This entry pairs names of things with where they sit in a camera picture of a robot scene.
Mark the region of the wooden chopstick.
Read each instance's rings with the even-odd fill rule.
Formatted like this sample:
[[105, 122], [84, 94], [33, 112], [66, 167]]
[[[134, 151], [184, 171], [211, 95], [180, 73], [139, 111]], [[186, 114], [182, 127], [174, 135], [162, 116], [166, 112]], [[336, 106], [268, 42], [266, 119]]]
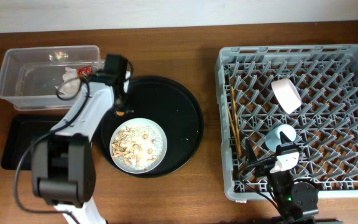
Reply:
[[227, 108], [227, 112], [228, 112], [228, 117], [229, 117], [229, 123], [230, 123], [230, 126], [231, 126], [231, 130], [232, 130], [232, 133], [233, 133], [233, 136], [234, 136], [234, 140], [235, 140], [235, 144], [236, 144], [236, 151], [237, 151], [237, 156], [238, 158], [241, 158], [241, 146], [239, 144], [239, 140], [237, 138], [237, 132], [236, 132], [236, 129], [235, 129], [235, 126], [234, 126], [234, 122], [232, 120], [232, 116], [231, 116], [231, 113], [230, 113], [230, 109]]
[[237, 154], [238, 154], [238, 157], [240, 158], [242, 155], [242, 152], [241, 152], [241, 144], [240, 144], [240, 136], [239, 136], [239, 124], [238, 124], [238, 118], [237, 118], [236, 100], [235, 100], [233, 86], [231, 86], [231, 98], [232, 98], [232, 112], [234, 115], [234, 130], [235, 130], [235, 134], [236, 134]]

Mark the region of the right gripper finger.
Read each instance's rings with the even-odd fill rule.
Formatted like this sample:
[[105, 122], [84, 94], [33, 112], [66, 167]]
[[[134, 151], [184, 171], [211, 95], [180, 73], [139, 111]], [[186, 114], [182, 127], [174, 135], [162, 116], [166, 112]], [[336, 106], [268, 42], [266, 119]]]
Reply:
[[246, 138], [246, 140], [245, 140], [245, 154], [246, 154], [246, 163], [252, 164], [252, 163], [257, 162], [257, 158], [256, 158], [256, 155], [254, 153], [254, 150], [252, 148], [249, 138]]
[[279, 135], [280, 135], [280, 141], [281, 141], [280, 146], [294, 146], [295, 145], [295, 143], [283, 131], [280, 131]]

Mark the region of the pink bowl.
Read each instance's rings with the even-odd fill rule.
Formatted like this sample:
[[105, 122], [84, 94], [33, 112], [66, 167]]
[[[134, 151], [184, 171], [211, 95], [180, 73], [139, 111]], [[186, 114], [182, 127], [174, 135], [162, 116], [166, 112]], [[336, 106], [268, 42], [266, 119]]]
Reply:
[[301, 106], [301, 98], [290, 79], [284, 78], [271, 83], [273, 94], [279, 105], [287, 114], [293, 113]]

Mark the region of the red snack wrapper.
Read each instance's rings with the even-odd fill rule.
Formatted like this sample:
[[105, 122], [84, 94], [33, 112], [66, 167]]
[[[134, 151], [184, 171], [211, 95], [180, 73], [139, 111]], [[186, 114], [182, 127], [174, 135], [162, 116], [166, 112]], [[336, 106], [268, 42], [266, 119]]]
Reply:
[[79, 68], [79, 69], [77, 70], [77, 76], [78, 76], [79, 78], [81, 78], [81, 77], [87, 77], [87, 76], [92, 75], [92, 74], [93, 74], [93, 70], [92, 70], [91, 65], [88, 65], [88, 66]]

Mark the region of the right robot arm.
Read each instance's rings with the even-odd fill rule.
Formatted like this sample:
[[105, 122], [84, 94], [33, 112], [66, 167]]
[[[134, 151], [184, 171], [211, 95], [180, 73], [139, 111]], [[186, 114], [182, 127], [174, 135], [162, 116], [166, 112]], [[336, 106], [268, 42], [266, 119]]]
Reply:
[[318, 186], [308, 179], [294, 179], [290, 170], [298, 165], [301, 148], [287, 137], [284, 132], [279, 134], [279, 145], [274, 155], [258, 159], [250, 141], [245, 140], [246, 164], [239, 169], [237, 178], [241, 183], [255, 192], [256, 190], [244, 182], [242, 174], [254, 171], [255, 177], [267, 178], [266, 198], [280, 214], [278, 223], [315, 223], [318, 210]]

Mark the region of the light blue cup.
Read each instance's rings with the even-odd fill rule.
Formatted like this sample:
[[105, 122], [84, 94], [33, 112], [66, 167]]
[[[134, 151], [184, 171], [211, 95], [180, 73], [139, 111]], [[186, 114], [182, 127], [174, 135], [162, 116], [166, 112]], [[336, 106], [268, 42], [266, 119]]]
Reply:
[[288, 124], [279, 125], [275, 129], [269, 131], [266, 135], [265, 145], [267, 149], [276, 152], [277, 146], [281, 144], [281, 132], [283, 132], [291, 141], [294, 141], [296, 138], [296, 131], [292, 126]]

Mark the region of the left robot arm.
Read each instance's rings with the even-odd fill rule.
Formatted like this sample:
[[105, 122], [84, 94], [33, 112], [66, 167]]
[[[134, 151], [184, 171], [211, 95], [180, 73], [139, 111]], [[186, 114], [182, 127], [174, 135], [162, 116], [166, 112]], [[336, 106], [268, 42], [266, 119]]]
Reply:
[[[108, 111], [131, 113], [127, 90], [134, 67], [122, 55], [107, 55], [104, 67], [74, 79], [79, 82], [67, 114], [51, 130], [31, 142], [14, 176], [14, 200], [27, 213], [62, 214], [68, 223], [106, 223], [93, 199], [96, 170], [91, 141]], [[33, 194], [52, 206], [50, 210], [27, 208], [19, 199], [22, 165], [31, 157]]]

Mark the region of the white napkin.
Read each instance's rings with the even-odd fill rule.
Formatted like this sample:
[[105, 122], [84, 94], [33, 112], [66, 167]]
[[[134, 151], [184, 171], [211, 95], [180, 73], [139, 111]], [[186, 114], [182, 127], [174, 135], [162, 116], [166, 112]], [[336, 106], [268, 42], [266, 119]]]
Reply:
[[62, 75], [62, 79], [63, 83], [56, 86], [57, 91], [64, 95], [74, 95], [80, 87], [77, 69], [65, 67], [65, 73]]

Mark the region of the grey plate with food scraps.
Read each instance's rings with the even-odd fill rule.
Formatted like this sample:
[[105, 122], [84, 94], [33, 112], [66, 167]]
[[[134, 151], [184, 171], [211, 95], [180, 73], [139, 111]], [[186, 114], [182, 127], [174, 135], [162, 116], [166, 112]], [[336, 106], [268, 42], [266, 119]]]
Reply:
[[109, 152], [114, 165], [130, 174], [145, 174], [158, 167], [168, 141], [156, 122], [145, 118], [130, 119], [113, 132]]

